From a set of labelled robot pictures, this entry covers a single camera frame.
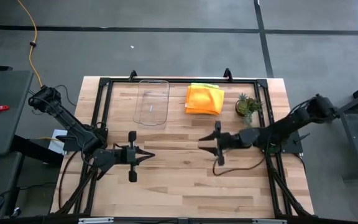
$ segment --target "yellow cloth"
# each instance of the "yellow cloth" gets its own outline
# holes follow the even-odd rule
[[[218,115],[223,106],[223,90],[204,85],[190,85],[187,88],[186,113]]]

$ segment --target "wooden table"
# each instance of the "wooden table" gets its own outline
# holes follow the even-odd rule
[[[75,116],[84,124],[91,123],[99,78],[84,77],[82,83]],[[137,145],[155,153],[156,156],[137,167],[136,183],[128,181],[129,166],[114,166],[96,184],[93,216],[273,217],[265,163],[253,170],[235,171],[215,177],[212,174],[214,156],[198,149],[198,139],[212,133],[215,120],[221,121],[222,132],[236,133],[245,128],[234,111],[234,105],[240,93],[254,98],[253,86],[220,84],[220,89],[225,93],[223,110],[219,116],[185,114],[187,86],[188,84],[185,83],[170,84],[167,125],[165,129],[160,130],[142,129],[133,122],[138,93],[137,83],[114,84],[107,123],[109,148],[112,148],[114,142],[127,144],[128,132],[136,130]],[[281,119],[290,110],[284,81],[279,78],[268,79],[268,87],[274,118]],[[103,103],[100,108],[99,117],[103,111]],[[252,125],[259,126],[257,113],[254,114]],[[231,151],[226,155],[224,168],[219,168],[218,171],[234,167],[250,167],[258,163],[261,158],[262,154],[257,148]],[[68,156],[65,156],[62,169],[67,159]],[[288,187],[302,206],[313,213],[301,162],[294,155],[284,154],[283,164]],[[78,185],[81,166],[82,161],[78,154],[68,166],[64,177],[62,202],[70,197]],[[57,192],[56,190],[52,211],[58,208]],[[278,197],[280,208],[284,211],[280,190]]]

